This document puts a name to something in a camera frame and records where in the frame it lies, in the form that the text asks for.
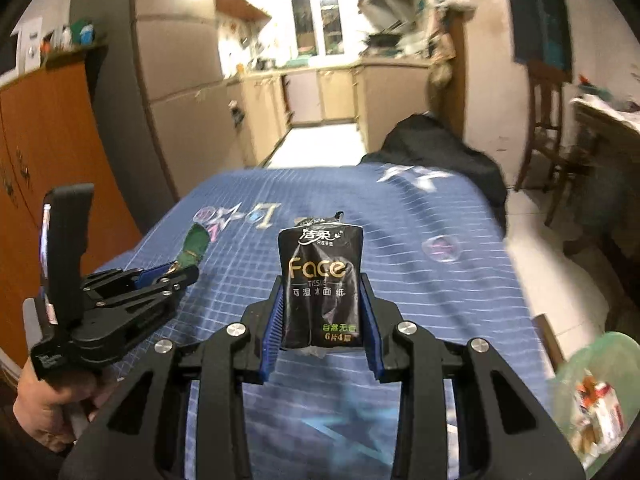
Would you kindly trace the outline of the person's left hand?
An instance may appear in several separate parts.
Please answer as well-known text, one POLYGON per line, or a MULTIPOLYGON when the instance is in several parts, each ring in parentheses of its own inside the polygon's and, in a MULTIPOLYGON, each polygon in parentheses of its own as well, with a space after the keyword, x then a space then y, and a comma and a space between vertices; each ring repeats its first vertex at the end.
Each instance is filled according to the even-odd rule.
POLYGON ((28 359, 17 384, 13 414, 29 437, 50 451, 59 453, 72 444, 75 434, 64 406, 89 401, 89 420, 118 386, 115 376, 107 370, 95 375, 84 370, 66 370, 48 380, 37 378, 32 360, 28 359))

